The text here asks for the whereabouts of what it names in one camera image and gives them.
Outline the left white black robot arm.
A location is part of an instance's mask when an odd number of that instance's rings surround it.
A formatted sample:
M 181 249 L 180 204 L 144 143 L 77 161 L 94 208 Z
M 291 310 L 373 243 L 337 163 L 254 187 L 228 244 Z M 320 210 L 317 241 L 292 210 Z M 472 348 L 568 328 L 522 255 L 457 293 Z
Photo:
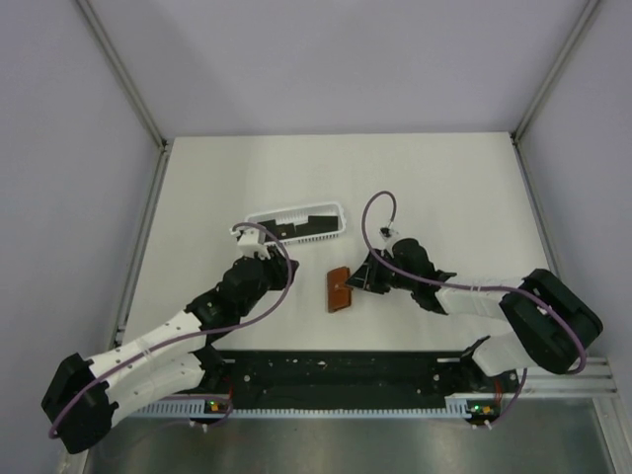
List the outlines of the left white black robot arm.
M 270 292 L 286 298 L 299 264 L 273 251 L 241 257 L 210 290 L 167 322 L 105 353 L 63 359 L 41 400 L 48 436 L 71 454 L 99 443 L 137 410 L 178 392 L 213 391 L 224 369 L 212 344 L 248 326 L 246 316 Z

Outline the brown leather card holder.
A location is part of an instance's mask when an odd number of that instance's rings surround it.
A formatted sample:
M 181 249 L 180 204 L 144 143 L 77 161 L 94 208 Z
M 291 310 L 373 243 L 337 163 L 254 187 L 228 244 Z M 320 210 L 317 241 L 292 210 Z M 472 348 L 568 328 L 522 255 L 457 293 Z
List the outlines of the brown leather card holder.
M 348 267 L 338 267 L 326 274 L 327 310 L 335 313 L 352 306 L 352 289 L 347 286 L 351 277 Z

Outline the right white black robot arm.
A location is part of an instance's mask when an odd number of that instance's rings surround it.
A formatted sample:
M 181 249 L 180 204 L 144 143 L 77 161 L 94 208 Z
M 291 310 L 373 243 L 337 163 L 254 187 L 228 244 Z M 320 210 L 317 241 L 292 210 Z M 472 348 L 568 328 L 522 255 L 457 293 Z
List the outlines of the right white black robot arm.
M 467 280 L 438 269 L 413 238 L 372 249 L 346 285 L 374 294 L 410 293 L 424 310 L 506 322 L 509 332 L 483 336 L 463 354 L 463 383 L 481 391 L 504 372 L 540 367 L 564 375 L 579 370 L 600 336 L 600 318 L 546 269 L 504 282 Z

